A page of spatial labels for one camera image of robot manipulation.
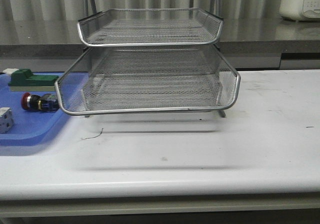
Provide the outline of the red emergency stop button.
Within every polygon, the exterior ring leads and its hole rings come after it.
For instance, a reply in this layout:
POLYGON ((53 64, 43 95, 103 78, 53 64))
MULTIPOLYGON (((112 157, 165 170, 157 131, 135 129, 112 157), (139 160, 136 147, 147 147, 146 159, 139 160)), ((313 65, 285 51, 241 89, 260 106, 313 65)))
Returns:
POLYGON ((50 93, 39 96, 26 92, 22 95, 20 104, 27 111, 56 112, 60 108, 57 96, 50 93))

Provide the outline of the white blender appliance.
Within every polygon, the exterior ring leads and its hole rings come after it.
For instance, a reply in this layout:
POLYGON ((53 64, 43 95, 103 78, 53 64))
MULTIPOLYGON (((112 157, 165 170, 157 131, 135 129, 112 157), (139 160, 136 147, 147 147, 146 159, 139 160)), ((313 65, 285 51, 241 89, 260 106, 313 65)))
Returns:
POLYGON ((279 14, 294 21, 319 21, 320 0, 281 0, 279 14))

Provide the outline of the blue plastic tray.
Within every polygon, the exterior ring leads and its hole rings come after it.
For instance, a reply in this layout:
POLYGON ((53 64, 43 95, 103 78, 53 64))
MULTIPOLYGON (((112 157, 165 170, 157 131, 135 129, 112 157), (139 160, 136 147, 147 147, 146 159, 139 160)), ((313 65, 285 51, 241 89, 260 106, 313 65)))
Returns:
POLYGON ((12 92, 8 87, 10 77, 0 76, 0 106, 12 110, 13 127, 0 135, 1 146, 34 146, 54 138, 63 128, 70 115, 62 110, 56 112, 29 112, 21 107, 24 93, 12 92))

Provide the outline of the green switch module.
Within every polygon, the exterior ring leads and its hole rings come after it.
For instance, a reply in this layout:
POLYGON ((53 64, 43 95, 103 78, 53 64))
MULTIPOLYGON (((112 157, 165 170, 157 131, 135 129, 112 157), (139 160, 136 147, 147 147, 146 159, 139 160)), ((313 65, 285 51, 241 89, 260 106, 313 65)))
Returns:
POLYGON ((10 77, 11 91, 55 91, 58 75, 34 74, 30 69, 7 68, 3 71, 10 77))

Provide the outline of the grey back counter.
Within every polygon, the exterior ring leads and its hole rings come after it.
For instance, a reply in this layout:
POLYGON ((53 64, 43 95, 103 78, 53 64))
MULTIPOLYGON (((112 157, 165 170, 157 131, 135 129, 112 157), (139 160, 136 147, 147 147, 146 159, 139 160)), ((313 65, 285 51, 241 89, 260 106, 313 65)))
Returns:
MULTIPOLYGON (((75 20, 2 21, 0 67, 63 72, 82 54, 75 20)), ((226 19, 219 48, 238 70, 318 69, 318 22, 226 19)))

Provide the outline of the white grey terminal block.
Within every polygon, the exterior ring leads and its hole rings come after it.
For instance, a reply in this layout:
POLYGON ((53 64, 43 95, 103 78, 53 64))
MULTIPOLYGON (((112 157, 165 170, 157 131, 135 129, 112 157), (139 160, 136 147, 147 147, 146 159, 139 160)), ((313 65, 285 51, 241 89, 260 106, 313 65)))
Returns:
POLYGON ((2 107, 0 109, 0 133, 7 133, 14 125, 12 109, 2 107))

